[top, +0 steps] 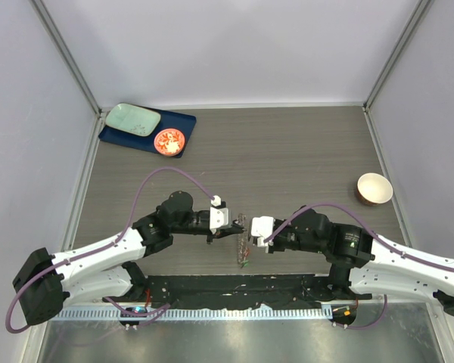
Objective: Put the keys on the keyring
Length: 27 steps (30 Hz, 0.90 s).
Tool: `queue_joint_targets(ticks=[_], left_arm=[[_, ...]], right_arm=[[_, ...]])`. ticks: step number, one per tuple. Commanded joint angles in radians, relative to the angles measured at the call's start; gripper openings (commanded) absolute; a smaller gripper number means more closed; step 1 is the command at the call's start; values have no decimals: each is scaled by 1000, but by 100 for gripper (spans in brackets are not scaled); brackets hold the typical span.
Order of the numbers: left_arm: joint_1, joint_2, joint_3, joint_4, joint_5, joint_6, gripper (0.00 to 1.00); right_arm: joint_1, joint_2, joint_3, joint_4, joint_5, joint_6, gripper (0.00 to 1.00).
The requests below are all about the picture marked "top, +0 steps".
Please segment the large metal keyring with rings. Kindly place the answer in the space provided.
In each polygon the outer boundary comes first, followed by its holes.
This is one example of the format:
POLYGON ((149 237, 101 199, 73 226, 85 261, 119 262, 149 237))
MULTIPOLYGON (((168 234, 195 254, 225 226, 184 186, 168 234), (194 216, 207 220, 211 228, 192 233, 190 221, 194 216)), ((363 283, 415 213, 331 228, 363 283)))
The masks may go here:
POLYGON ((248 260, 250 250, 248 247, 248 226, 247 226, 247 217, 246 215, 239 213, 237 219, 244 220, 245 231, 242 231, 237 235, 237 263, 241 268, 241 263, 245 260, 248 260))

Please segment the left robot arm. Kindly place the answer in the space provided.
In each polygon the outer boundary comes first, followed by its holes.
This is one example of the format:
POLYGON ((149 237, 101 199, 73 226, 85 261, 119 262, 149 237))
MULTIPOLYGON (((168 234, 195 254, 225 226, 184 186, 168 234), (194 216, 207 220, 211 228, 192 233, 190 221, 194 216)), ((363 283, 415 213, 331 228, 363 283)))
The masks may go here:
POLYGON ((146 281, 135 261, 170 247, 177 234, 204 236, 211 243, 244 232, 220 197, 208 210, 194 211, 193 204, 189 193, 176 191, 118 235, 62 253, 44 247, 33 251, 12 282, 26 324, 41 324, 89 299, 139 301, 146 281))

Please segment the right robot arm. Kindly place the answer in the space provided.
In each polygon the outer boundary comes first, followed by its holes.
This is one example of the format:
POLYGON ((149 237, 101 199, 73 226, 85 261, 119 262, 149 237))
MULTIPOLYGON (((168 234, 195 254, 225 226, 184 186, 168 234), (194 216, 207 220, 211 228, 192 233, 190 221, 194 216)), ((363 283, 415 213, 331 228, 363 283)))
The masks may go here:
POLYGON ((326 287, 337 299, 386 294, 438 303, 454 317, 454 259, 413 249, 376 234, 367 224, 331 222, 304 206, 285 220, 256 217, 250 235, 267 253, 299 250, 331 264, 326 287))

